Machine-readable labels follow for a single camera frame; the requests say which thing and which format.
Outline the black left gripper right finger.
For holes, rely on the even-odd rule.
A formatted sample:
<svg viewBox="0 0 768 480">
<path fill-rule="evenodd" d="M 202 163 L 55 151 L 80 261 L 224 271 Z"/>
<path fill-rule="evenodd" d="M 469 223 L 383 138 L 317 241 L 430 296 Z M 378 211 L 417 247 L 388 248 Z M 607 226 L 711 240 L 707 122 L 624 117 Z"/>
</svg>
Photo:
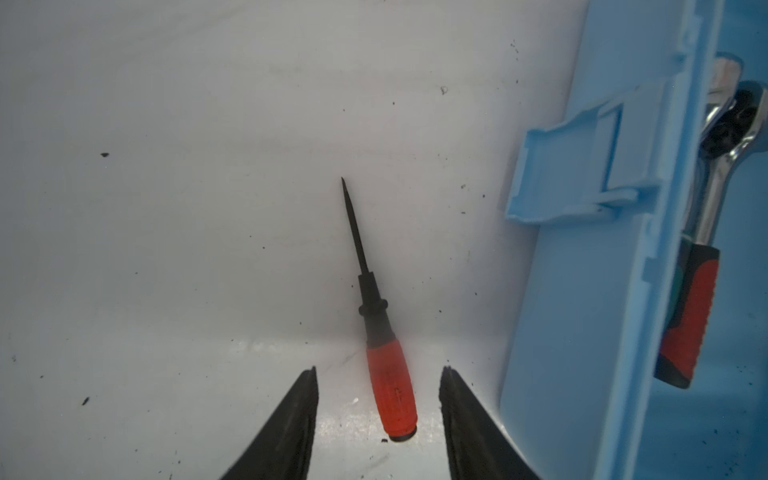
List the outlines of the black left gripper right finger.
<svg viewBox="0 0 768 480">
<path fill-rule="evenodd" d="M 458 371 L 444 367 L 439 400 L 453 479 L 535 479 Z"/>
</svg>

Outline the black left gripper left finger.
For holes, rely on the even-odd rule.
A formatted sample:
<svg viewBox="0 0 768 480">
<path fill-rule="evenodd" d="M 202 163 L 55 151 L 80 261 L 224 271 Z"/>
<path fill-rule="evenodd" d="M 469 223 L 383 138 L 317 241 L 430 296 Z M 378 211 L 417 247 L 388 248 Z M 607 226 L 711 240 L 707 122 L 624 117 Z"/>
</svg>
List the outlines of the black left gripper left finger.
<svg viewBox="0 0 768 480">
<path fill-rule="evenodd" d="M 307 478 L 319 389 L 316 368 L 304 370 L 222 479 Z"/>
</svg>

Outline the red handled small screwdriver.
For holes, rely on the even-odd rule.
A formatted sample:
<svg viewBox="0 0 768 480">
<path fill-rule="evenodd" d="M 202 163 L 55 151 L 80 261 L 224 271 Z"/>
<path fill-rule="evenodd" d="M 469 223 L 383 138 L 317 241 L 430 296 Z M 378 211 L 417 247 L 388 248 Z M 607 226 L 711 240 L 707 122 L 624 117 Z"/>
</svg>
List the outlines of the red handled small screwdriver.
<svg viewBox="0 0 768 480">
<path fill-rule="evenodd" d="M 415 396 L 400 342 L 388 316 L 388 302 L 379 291 L 369 269 L 353 202 L 345 181 L 341 182 L 344 203 L 360 268 L 359 314 L 366 331 L 366 358 L 377 410 L 383 429 L 394 442 L 405 442 L 417 431 Z"/>
</svg>

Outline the blue plastic tool box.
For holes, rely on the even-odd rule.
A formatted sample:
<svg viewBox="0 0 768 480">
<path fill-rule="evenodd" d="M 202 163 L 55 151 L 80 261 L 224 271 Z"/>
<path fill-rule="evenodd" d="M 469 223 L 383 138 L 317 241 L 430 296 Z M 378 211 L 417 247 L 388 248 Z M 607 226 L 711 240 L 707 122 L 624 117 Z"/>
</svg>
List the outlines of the blue plastic tool box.
<svg viewBox="0 0 768 480">
<path fill-rule="evenodd" d="M 501 417 L 542 479 L 767 475 L 767 157 L 735 170 L 690 387 L 654 376 L 718 53 L 767 77 L 763 1 L 593 1 L 565 118 L 529 131 L 508 218 L 539 229 Z"/>
</svg>

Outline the large chrome ratchet wrench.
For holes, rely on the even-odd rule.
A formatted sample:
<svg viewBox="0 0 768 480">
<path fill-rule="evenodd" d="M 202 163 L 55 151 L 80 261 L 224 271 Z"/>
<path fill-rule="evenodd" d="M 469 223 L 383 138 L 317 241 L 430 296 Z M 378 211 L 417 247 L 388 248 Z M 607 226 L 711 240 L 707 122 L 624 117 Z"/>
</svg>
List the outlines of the large chrome ratchet wrench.
<svg viewBox="0 0 768 480">
<path fill-rule="evenodd" d="M 767 84 L 743 81 L 733 106 L 703 137 L 689 221 L 683 230 L 669 314 L 654 376 L 679 389 L 690 387 L 713 304 L 720 250 L 712 245 L 735 169 L 767 150 Z"/>
</svg>

